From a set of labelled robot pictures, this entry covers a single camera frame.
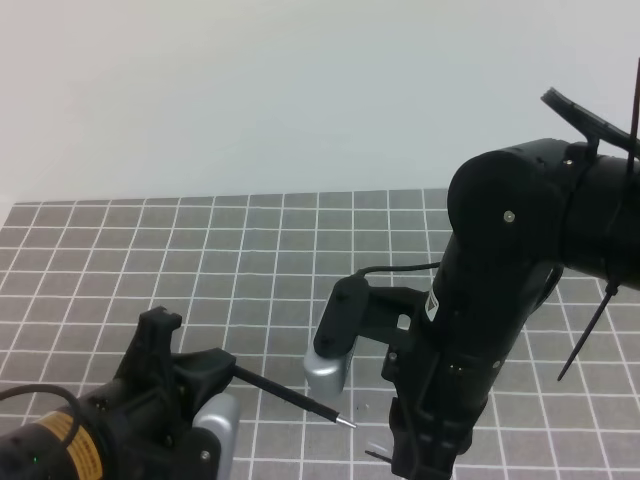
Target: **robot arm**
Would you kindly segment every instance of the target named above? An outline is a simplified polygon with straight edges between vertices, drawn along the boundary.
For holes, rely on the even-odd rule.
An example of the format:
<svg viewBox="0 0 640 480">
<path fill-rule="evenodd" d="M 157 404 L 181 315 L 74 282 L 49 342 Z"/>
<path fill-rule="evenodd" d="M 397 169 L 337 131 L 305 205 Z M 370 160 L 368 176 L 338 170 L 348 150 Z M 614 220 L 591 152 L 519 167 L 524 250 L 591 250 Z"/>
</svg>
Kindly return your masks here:
<svg viewBox="0 0 640 480">
<path fill-rule="evenodd" d="M 597 155 L 601 138 L 640 152 L 637 142 L 553 90 L 543 100 L 588 142 L 543 139 L 466 162 L 449 188 L 453 235 L 431 292 L 370 287 L 362 272 L 340 280 L 305 358 L 312 391 L 338 393 L 357 336 L 389 345 L 389 461 L 401 477 L 450 478 L 520 330 L 564 266 L 607 280 L 607 300 L 620 285 L 640 288 L 638 168 L 631 155 Z M 397 327 L 401 314 L 408 331 Z"/>
</svg>

